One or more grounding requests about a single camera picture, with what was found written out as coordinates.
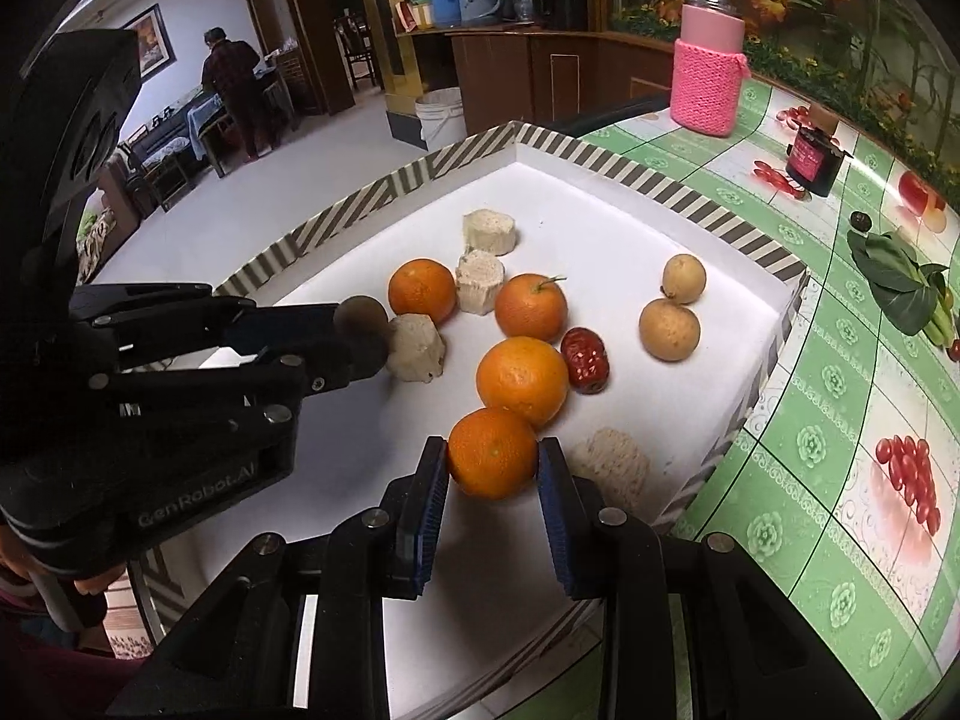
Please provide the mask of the operator left hand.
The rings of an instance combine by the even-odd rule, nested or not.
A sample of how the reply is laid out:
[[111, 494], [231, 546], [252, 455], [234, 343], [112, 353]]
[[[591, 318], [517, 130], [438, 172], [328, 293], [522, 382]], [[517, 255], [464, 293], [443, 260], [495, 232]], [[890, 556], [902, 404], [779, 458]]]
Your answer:
[[[46, 569], [32, 557], [31, 553], [26, 550], [26, 544], [16, 536], [16, 533], [8, 525], [0, 527], [0, 557], [3, 566], [23, 580], [29, 580], [32, 574], [46, 573]], [[97, 595], [103, 593], [109, 585], [119, 580], [124, 574], [125, 566], [121, 564], [112, 567], [112, 569], [107, 569], [102, 574], [93, 575], [93, 577], [77, 578], [73, 585], [82, 595]]]

